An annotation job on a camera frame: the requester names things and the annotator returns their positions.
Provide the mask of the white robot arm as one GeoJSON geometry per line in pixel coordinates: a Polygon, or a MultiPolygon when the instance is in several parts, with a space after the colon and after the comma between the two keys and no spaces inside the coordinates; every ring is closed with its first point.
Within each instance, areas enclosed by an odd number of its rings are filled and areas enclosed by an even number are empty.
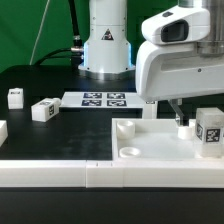
{"type": "Polygon", "coordinates": [[[127,0],[90,0],[90,36],[79,69],[115,79],[135,72],[146,102],[224,93],[224,0],[178,0],[141,25],[136,63],[125,36],[127,0]]]}

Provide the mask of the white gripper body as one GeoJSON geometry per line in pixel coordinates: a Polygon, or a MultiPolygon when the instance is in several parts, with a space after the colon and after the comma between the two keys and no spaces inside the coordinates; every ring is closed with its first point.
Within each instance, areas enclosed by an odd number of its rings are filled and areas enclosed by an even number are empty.
{"type": "Polygon", "coordinates": [[[146,101],[224,92],[224,6],[175,6],[142,23],[135,86],[146,101]]]}

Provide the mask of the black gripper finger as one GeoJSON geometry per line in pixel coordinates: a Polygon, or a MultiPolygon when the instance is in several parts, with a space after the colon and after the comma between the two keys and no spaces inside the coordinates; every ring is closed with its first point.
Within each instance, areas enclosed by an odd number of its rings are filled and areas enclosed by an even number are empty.
{"type": "Polygon", "coordinates": [[[171,100],[169,100],[169,104],[176,114],[175,120],[176,120],[177,124],[179,126],[182,126],[183,121],[184,121],[184,114],[179,107],[178,100],[177,99],[171,99],[171,100]]]}

